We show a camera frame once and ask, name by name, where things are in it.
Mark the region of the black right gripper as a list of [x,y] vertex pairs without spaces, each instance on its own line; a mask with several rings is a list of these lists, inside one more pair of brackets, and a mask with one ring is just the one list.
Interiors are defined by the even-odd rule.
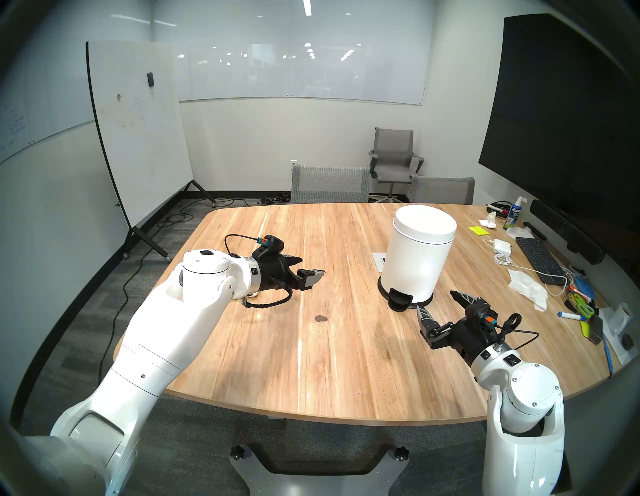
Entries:
[[[476,298],[465,292],[450,290],[452,299],[462,307],[476,302]],[[471,367],[477,357],[490,358],[488,351],[498,341],[498,333],[493,328],[482,329],[468,320],[440,325],[424,306],[417,306],[419,332],[432,350],[452,348]]]

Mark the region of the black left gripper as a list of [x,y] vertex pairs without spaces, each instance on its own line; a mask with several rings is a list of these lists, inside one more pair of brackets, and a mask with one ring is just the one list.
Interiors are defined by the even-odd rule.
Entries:
[[303,259],[294,255],[281,254],[267,246],[258,247],[252,254],[260,273],[259,291],[269,289],[292,289],[306,291],[318,283],[325,275],[320,269],[299,269],[298,276],[290,266],[302,263]]

